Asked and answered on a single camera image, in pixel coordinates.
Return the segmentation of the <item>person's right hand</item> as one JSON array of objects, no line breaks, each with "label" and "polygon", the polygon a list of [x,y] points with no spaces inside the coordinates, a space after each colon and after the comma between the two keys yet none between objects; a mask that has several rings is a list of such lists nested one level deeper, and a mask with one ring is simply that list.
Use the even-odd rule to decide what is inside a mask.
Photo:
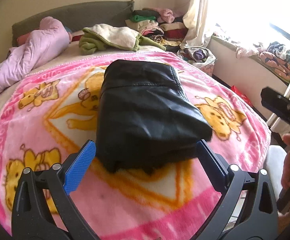
[{"label": "person's right hand", "polygon": [[[284,134],[282,136],[283,142],[287,145],[290,146],[290,134]],[[283,173],[282,173],[282,178],[281,178],[281,185],[284,190],[287,190],[290,187],[290,150],[288,151],[284,164],[283,164]]]}]

